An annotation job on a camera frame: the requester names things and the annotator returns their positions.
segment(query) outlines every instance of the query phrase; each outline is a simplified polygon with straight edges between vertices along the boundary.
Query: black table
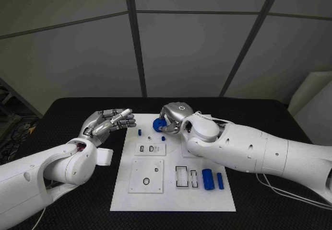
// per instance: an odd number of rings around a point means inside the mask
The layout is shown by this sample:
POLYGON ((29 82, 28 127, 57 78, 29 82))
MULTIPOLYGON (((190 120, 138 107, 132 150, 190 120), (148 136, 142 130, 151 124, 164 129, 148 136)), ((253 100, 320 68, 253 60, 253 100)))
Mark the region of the black table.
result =
MULTIPOLYGON (((161 112, 169 102, 187 102, 194 110, 252 126, 295 141, 311 143, 286 107, 275 100, 231 98, 64 98, 55 101, 18 152, 32 155, 78 136, 97 110, 132 108, 161 112)), ((227 169, 237 212, 110 212, 126 130, 113 132, 102 147, 115 150, 110 167, 97 166, 89 182, 47 208, 39 229, 332 229, 332 211, 278 195, 256 175, 227 169)), ((269 176, 276 187, 322 201, 298 183, 269 176)), ((31 229, 41 212, 14 229, 31 229)))

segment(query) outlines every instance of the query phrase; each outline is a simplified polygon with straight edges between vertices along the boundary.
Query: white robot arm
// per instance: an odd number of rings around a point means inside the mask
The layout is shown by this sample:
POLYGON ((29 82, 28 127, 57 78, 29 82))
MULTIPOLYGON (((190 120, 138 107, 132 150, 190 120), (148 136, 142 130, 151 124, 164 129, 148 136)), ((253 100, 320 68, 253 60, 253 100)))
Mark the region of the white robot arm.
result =
POLYGON ((187 103, 165 105, 161 120, 165 115, 172 123, 159 130, 182 133, 191 154, 242 172, 301 183, 332 204, 332 147, 286 140, 249 126, 220 125, 187 103))
POLYGON ((130 109, 97 111, 80 137, 0 166, 0 229, 9 229, 90 179, 96 165, 112 164, 113 151, 97 148, 110 131, 135 127, 130 109), (45 180, 63 184, 47 189, 45 180))

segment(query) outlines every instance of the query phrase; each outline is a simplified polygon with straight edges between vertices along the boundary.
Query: blue object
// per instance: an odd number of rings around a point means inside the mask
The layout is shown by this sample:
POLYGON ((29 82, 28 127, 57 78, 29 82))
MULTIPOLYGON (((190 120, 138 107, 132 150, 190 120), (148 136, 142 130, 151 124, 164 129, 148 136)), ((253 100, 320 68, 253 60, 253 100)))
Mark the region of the blue object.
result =
POLYGON ((162 132, 161 130, 159 130, 159 127, 161 126, 168 126, 168 122, 167 122, 167 120, 164 119, 156 119, 155 121, 154 121, 154 124, 152 124, 152 126, 154 126, 154 129, 158 131, 158 132, 162 132))
POLYGON ((204 188, 205 190, 216 189, 214 177, 211 169, 203 170, 203 181, 204 181, 204 188))
POLYGON ((220 189, 224 189, 223 176, 220 172, 217 173, 217 178, 218 178, 220 189))

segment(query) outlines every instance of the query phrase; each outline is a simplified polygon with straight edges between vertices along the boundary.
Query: gray wall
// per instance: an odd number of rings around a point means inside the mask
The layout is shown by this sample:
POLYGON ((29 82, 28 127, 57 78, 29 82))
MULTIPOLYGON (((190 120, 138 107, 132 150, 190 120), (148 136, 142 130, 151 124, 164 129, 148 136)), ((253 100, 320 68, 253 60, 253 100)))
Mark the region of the gray wall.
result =
MULTIPOLYGON (((149 97, 220 96, 263 4, 136 0, 149 97)), ((308 73, 332 70, 331 8, 276 0, 226 96, 289 103, 308 73)), ((0 78, 41 114, 63 97, 142 96, 130 18, 113 15, 128 10, 126 0, 0 1, 0 78)))

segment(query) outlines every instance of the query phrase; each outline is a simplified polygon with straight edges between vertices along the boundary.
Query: white cable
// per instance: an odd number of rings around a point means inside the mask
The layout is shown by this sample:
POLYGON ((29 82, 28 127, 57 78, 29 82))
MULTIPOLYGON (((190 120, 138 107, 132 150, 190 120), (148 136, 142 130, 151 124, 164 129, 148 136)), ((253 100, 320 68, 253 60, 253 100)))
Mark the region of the white cable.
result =
POLYGON ((39 217, 39 219, 38 219, 38 222, 37 222, 37 224, 35 224, 35 226, 34 226, 34 229, 32 229, 32 230, 35 230, 35 228, 37 228, 37 226, 38 226, 38 223, 39 223, 39 221, 41 221, 41 219, 42 219, 42 217, 44 217, 45 210, 47 210, 47 208, 44 209, 42 215, 41 215, 41 217, 39 217))
POLYGON ((234 124, 234 122, 231 122, 231 121, 229 121, 229 120, 223 120, 223 119, 218 119, 218 118, 214 118, 214 117, 210 117, 210 116, 203 115, 201 111, 197 111, 195 114, 200 115, 200 116, 203 116, 203 117, 205 117, 205 118, 210 119, 210 120, 224 121, 224 122, 227 122, 227 123, 234 124))
POLYGON ((314 200, 311 200, 311 199, 308 199, 308 198, 305 198, 305 197, 302 197, 302 196, 299 196, 299 195, 295 195, 294 193, 289 193, 288 191, 285 191, 285 190, 282 190, 282 189, 273 187, 272 184, 270 184, 270 181, 269 181, 269 179, 268 179, 268 177, 266 177, 266 174, 263 174, 263 175, 265 175, 265 178, 266 178, 266 181, 268 181, 269 184, 266 184, 266 183, 262 182, 262 180, 260 180, 260 178, 259 178, 259 174, 256 174, 256 177, 257 177, 259 182, 260 182, 265 186, 270 187, 272 190, 273 190, 279 195, 282 195, 282 196, 285 196, 285 197, 289 197, 289 198, 292 198, 292 199, 295 199, 295 200, 299 200, 299 201, 302 201, 302 202, 305 202, 305 203, 308 203, 308 204, 311 204, 311 205, 314 205, 314 206, 317 206, 317 207, 321 207, 321 208, 324 208, 324 209, 332 210, 332 206, 331 206, 331 205, 327 205, 327 204, 324 204, 324 203, 320 203, 320 202, 317 202, 317 201, 314 201, 314 200), (279 191, 282 191, 282 192, 285 192, 285 193, 288 193, 288 194, 296 196, 298 198, 294 197, 294 196, 289 196, 289 195, 282 194, 282 193, 278 192, 276 190, 279 190, 279 191))

